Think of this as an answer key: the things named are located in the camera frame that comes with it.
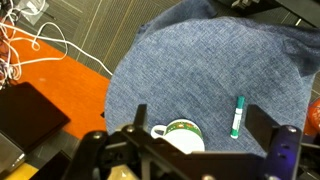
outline mug handle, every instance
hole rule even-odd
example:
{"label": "mug handle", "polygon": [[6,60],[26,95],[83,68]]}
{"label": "mug handle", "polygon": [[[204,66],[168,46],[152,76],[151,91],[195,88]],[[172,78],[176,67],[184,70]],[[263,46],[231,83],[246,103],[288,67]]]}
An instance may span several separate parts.
{"label": "mug handle", "polygon": [[162,137],[163,135],[160,135],[158,133],[156,133],[156,131],[163,131],[166,132],[166,129],[167,129],[167,126],[164,126],[164,125],[156,125],[154,126],[152,129],[151,129],[151,136],[153,138],[159,138],[159,137]]}

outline mug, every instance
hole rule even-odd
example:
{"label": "mug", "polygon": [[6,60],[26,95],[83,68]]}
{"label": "mug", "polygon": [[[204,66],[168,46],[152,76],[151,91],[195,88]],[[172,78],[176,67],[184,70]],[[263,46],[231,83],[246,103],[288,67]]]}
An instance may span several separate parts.
{"label": "mug", "polygon": [[151,136],[165,139],[185,154],[205,150],[200,128],[187,119],[177,119],[167,126],[156,125],[151,129]]}

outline blue cloth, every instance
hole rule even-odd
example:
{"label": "blue cloth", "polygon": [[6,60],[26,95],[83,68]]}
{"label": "blue cloth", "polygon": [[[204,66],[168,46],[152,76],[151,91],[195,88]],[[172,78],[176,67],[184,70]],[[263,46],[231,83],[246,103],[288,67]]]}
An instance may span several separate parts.
{"label": "blue cloth", "polygon": [[237,96],[279,124],[303,129],[312,82],[320,66],[320,31],[209,19],[205,0],[185,0],[143,26],[108,89],[109,133],[148,105],[148,130],[186,118],[202,130],[206,150],[264,155],[244,126],[230,137]]}

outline screw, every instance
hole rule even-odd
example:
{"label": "screw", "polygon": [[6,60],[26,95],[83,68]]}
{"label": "screw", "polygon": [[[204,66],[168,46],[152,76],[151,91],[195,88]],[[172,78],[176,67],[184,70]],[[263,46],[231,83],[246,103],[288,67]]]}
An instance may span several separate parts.
{"label": "screw", "polygon": [[205,174],[202,176],[202,180],[215,180],[215,178],[210,174]]}
{"label": "screw", "polygon": [[133,126],[129,126],[129,127],[127,128],[127,131],[128,131],[128,132],[133,132],[133,131],[134,131],[134,127],[133,127]]}
{"label": "screw", "polygon": [[281,180],[281,179],[278,178],[277,176],[269,176],[268,180]]}
{"label": "screw", "polygon": [[297,132],[296,128],[292,127],[292,126],[287,126],[288,130],[292,133]]}
{"label": "screw", "polygon": [[101,133],[101,132],[96,132],[96,133],[94,133],[94,135],[93,135],[93,139],[100,139],[101,136],[102,136],[102,133]]}

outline green marker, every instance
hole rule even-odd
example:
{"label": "green marker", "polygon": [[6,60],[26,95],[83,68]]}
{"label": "green marker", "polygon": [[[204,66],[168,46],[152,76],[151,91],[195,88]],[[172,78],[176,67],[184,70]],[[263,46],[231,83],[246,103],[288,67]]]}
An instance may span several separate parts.
{"label": "green marker", "polygon": [[242,116],[243,104],[244,104],[244,97],[239,96],[238,100],[237,100],[236,113],[234,115],[232,130],[231,130],[231,134],[230,134],[230,136],[233,139],[237,139],[239,136],[239,127],[240,127],[240,121],[241,121],[241,116]]}

